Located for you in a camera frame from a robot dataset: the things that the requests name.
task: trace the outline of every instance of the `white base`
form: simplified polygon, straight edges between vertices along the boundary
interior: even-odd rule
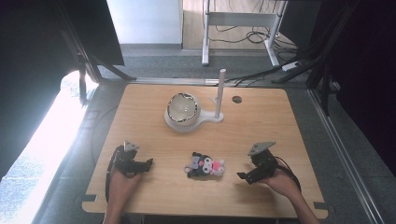
[[[204,44],[202,45],[202,65],[208,66],[209,65],[209,45]]]
[[[264,40],[264,44],[265,44],[265,47],[267,48],[268,56],[271,59],[271,63],[273,65],[273,67],[279,67],[279,62],[277,61],[277,57],[276,57],[276,55],[274,53],[274,50],[269,45],[268,40]]]
[[[169,118],[167,111],[165,110],[165,122],[171,127],[173,130],[179,132],[179,133],[189,133],[194,131],[200,124],[204,122],[213,122],[213,123],[220,123],[224,120],[224,114],[219,113],[219,117],[216,119],[215,118],[215,111],[206,111],[201,109],[201,114],[198,118],[198,120],[195,121],[190,126],[178,126],[176,125],[171,118]]]

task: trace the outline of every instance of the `metal bowl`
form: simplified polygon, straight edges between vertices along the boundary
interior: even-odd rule
[[[181,92],[172,97],[166,111],[177,126],[190,126],[198,120],[201,114],[201,105],[195,96]]]

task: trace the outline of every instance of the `white pole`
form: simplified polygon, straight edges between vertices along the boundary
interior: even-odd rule
[[[285,5],[286,5],[286,1],[281,1],[280,2],[280,6],[277,9],[276,18],[275,18],[275,21],[274,21],[274,26],[271,29],[270,38],[268,40],[268,46],[270,48],[274,44],[274,39],[275,39],[277,30],[279,28],[280,20],[282,19],[282,16],[283,16],[283,10],[285,9]]]
[[[205,32],[204,32],[204,46],[207,46],[207,39],[209,36],[209,7],[210,0],[206,0],[206,11],[205,11]]]
[[[219,75],[219,86],[218,86],[218,97],[216,98],[216,113],[215,113],[215,119],[219,118],[220,114],[220,109],[221,109],[221,99],[222,99],[222,93],[224,89],[224,79],[225,79],[225,69],[220,70],[220,75]]]

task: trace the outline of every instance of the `kuromi plush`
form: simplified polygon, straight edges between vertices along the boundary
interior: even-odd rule
[[[192,164],[186,165],[184,172],[187,177],[202,175],[221,176],[224,173],[224,160],[214,161],[207,155],[193,152]]]

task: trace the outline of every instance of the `human arm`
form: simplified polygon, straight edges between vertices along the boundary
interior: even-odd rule
[[[111,169],[109,200],[104,224],[119,224],[123,207],[134,193],[142,175],[123,175],[117,168]]]
[[[287,197],[293,205],[293,208],[297,214],[297,218],[302,224],[319,223],[315,214],[306,203],[303,194],[300,192],[297,185],[290,178],[290,176],[286,174],[286,172],[276,169],[272,177],[265,178],[259,182],[268,185],[276,193]]]

